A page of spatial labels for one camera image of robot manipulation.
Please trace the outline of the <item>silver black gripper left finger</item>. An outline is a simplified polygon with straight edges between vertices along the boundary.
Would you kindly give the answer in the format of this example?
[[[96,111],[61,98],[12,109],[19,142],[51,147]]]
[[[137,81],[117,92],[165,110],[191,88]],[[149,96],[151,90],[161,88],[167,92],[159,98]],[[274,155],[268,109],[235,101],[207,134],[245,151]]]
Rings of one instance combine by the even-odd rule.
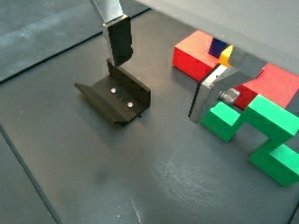
[[[131,17],[123,12],[119,0],[89,0],[103,22],[103,33],[113,66],[121,66],[132,57]]]

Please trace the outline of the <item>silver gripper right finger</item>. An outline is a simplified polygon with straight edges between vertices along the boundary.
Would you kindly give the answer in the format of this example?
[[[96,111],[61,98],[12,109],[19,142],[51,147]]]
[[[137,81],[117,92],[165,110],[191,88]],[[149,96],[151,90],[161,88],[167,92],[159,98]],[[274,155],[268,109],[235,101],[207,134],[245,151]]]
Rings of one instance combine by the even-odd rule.
[[[217,64],[208,76],[197,84],[188,117],[197,123],[211,107],[223,100],[232,103],[239,97],[232,88],[253,80],[267,62],[235,47],[228,57],[228,66]]]

